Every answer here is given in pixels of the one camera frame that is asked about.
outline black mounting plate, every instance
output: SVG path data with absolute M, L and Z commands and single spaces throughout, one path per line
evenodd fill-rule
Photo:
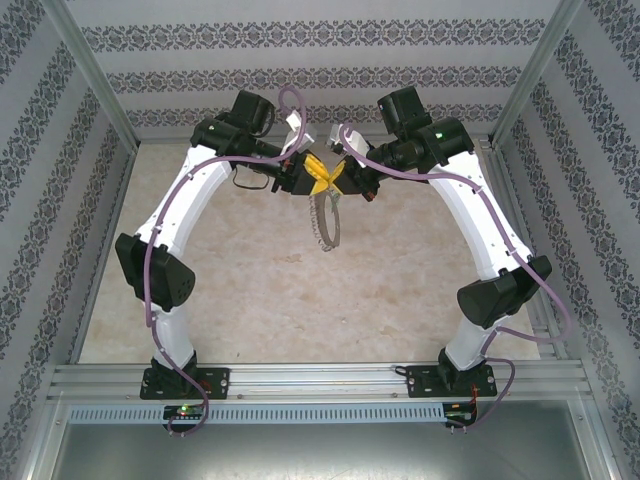
M 410 398 L 471 397 L 474 385 L 478 397 L 495 397 L 498 394 L 493 369 L 489 365 L 483 365 L 464 381 L 458 381 L 451 390 L 440 378 L 437 365 L 396 367 L 395 371 L 407 379 Z
M 207 392 L 209 400 L 226 400 L 229 392 L 230 373 L 231 370 L 228 368 L 198 367 L 195 380 Z M 156 379 L 157 375 L 154 374 L 153 368 L 147 368 L 144 371 L 140 387 L 140 398 L 142 400 L 189 400 L 201 398 L 200 393 L 195 389 L 190 394 L 182 397 L 172 392 L 164 392 Z

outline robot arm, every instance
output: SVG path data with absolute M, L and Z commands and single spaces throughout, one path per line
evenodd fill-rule
M 484 363 L 483 346 L 495 329 L 515 314 L 538 289 L 538 284 L 514 259 L 518 254 L 543 279 L 551 273 L 545 256 L 533 258 L 507 222 L 482 175 L 473 143 L 462 124 L 453 118 L 432 122 L 424 112 L 414 88 L 398 90 L 378 102 L 390 134 L 397 140 L 371 148 L 352 131 L 346 136 L 351 149 L 381 166 L 419 173 L 454 174 L 473 181 L 493 206 L 499 223 L 510 237 L 508 251 L 498 227 L 478 193 L 468 185 L 448 178 L 430 179 L 442 196 L 462 231 L 473 255 L 479 280 L 458 291 L 458 304 L 464 317 L 456 336 L 439 357 L 440 373 L 449 388 L 455 388 L 462 372 Z M 334 126 L 327 142 L 336 153 L 344 146 Z M 358 162 L 353 156 L 343 160 L 342 174 L 335 184 L 346 194 L 362 194 L 372 201 L 384 172 Z
M 309 195 L 316 183 L 316 178 L 309 173 L 309 165 L 313 164 L 315 157 L 306 151 L 313 143 L 313 132 L 309 127 L 305 128 L 305 138 L 298 151 L 279 164 L 241 161 L 205 164 L 219 156 L 273 158 L 288 150 L 295 143 L 302 126 L 300 115 L 293 111 L 287 117 L 291 132 L 281 149 L 263 142 L 261 135 L 257 135 L 264 127 L 269 110 L 273 112 L 275 108 L 262 97 L 240 92 L 231 112 L 200 122 L 191 138 L 192 147 L 188 149 L 176 179 L 156 210 L 134 236 L 123 233 L 116 241 L 116 252 L 127 283 L 133 286 L 136 296 L 143 300 L 144 254 L 154 229 L 158 228 L 157 218 L 167 208 L 151 254 L 151 309 L 160 344 L 183 370 L 191 369 L 191 364 L 195 365 L 195 352 L 187 333 L 183 305 L 195 286 L 195 274 L 181 262 L 181 258 L 189 235 L 213 193 L 238 164 L 274 178 L 273 191 L 281 188 L 292 194 Z M 202 164 L 205 166 L 191 173 Z M 176 190 L 176 185 L 185 176 L 189 181 Z M 171 370 L 159 351 L 156 351 L 152 365 L 160 371 L 163 368 Z M 181 380 L 179 383 L 179 389 L 188 388 Z

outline marble floor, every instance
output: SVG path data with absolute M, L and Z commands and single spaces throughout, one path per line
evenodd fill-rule
M 163 197 L 187 145 L 143 144 L 119 219 L 133 234 Z M 263 178 L 242 170 L 238 182 Z M 384 182 L 370 204 L 339 202 L 341 245 L 323 252 L 309 199 L 225 182 L 183 258 L 196 273 L 187 303 L 201 362 L 435 360 L 461 313 L 456 291 L 476 280 L 469 249 L 437 193 Z M 510 324 L 531 333 L 525 309 Z M 113 250 L 82 351 L 83 363 L 147 363 L 154 351 L 142 304 Z M 498 338 L 493 356 L 539 358 L 537 347 Z

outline wall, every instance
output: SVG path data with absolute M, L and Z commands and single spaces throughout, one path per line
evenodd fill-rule
M 42 6 L 2 0 L 0 479 L 68 361 L 131 162 Z
M 376 101 L 415 84 L 434 118 L 489 133 L 558 0 L 75 0 L 142 140 L 188 138 L 238 89 L 294 83 L 313 123 L 381 133 Z
M 639 7 L 582 5 L 502 145 L 624 478 L 640 476 Z

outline black bracket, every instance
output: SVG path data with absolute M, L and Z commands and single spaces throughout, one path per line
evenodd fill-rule
M 169 422 L 173 419 L 171 421 L 172 432 L 188 432 L 195 426 L 195 423 L 200 421 L 202 415 L 204 415 L 202 405 L 167 405 L 162 412 L 162 426 L 169 431 Z
M 183 371 L 207 393 L 209 400 L 226 400 L 229 392 L 231 370 L 228 368 L 202 368 L 193 357 Z M 189 400 L 199 399 L 200 392 L 173 369 L 151 360 L 151 368 L 144 371 L 140 398 L 142 400 Z
M 468 427 L 478 419 L 478 405 L 471 401 L 468 403 L 443 403 L 444 416 L 447 419 L 445 427 Z
M 495 397 L 498 394 L 493 369 L 489 365 L 474 370 L 473 374 L 447 387 L 438 372 L 438 365 L 411 365 L 396 367 L 395 372 L 406 378 L 409 398 Z

